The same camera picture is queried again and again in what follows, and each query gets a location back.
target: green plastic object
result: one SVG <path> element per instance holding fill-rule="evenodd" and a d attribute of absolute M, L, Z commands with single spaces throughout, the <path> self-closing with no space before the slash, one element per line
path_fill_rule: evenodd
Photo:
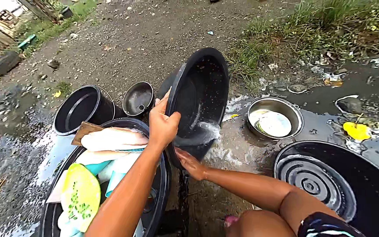
<path fill-rule="evenodd" d="M 25 50 L 31 43 L 34 39 L 36 39 L 36 35 L 33 34 L 33 35 L 30 35 L 29 37 L 27 37 L 27 39 L 25 39 L 23 42 L 21 42 L 21 44 L 19 44 L 17 47 L 21 50 Z"/>

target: water splash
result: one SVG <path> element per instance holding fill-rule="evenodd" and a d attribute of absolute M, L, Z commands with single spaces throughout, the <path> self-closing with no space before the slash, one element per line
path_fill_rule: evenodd
<path fill-rule="evenodd" d="M 195 136 L 182 138 L 176 136 L 173 140 L 176 146 L 207 144 L 220 136 L 220 126 L 217 123 L 199 122 L 194 128 Z"/>

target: forearm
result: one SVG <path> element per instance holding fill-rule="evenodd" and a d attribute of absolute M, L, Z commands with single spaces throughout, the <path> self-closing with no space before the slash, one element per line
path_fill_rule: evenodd
<path fill-rule="evenodd" d="M 130 237 L 138 224 L 162 149 L 148 145 L 90 224 L 86 237 Z"/>
<path fill-rule="evenodd" d="M 280 205 L 294 186 L 265 175 L 208 169 L 206 180 L 266 210 L 279 214 Z"/>

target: leg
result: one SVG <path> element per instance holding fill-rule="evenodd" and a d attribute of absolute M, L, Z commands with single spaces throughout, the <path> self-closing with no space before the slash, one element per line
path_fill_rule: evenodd
<path fill-rule="evenodd" d="M 248 210 L 237 222 L 226 228 L 227 237 L 295 237 L 290 226 L 270 211 Z"/>

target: hand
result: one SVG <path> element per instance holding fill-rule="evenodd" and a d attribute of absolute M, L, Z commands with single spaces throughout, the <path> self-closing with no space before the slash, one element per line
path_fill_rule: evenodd
<path fill-rule="evenodd" d="M 150 137 L 148 145 L 162 148 L 162 150 L 175 138 L 181 119 L 181 114 L 178 112 L 174 112 L 170 117 L 165 115 L 170 92 L 171 89 L 162 100 L 156 99 L 155 107 L 149 115 Z"/>
<path fill-rule="evenodd" d="M 189 172 L 191 177 L 198 181 L 207 179 L 207 171 L 209 170 L 208 167 L 205 167 L 199 163 L 195 157 L 186 151 L 176 147 L 175 152 L 182 166 Z"/>

